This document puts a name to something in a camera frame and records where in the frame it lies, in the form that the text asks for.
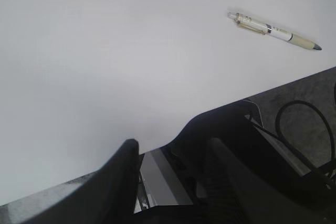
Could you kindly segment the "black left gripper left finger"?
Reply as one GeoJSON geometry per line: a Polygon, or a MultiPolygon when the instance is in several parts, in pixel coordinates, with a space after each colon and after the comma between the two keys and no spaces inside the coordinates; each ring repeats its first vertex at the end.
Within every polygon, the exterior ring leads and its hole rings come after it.
{"type": "Polygon", "coordinates": [[[139,144],[126,140],[87,182],[27,223],[117,223],[134,214],[139,144]]]}

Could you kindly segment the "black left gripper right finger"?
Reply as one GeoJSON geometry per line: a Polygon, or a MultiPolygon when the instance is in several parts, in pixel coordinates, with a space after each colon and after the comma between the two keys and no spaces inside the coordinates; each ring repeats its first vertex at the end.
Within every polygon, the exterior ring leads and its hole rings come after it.
{"type": "Polygon", "coordinates": [[[333,223],[321,214],[295,203],[255,175],[225,146],[211,138],[208,150],[228,176],[243,211],[252,223],[333,223]]]}

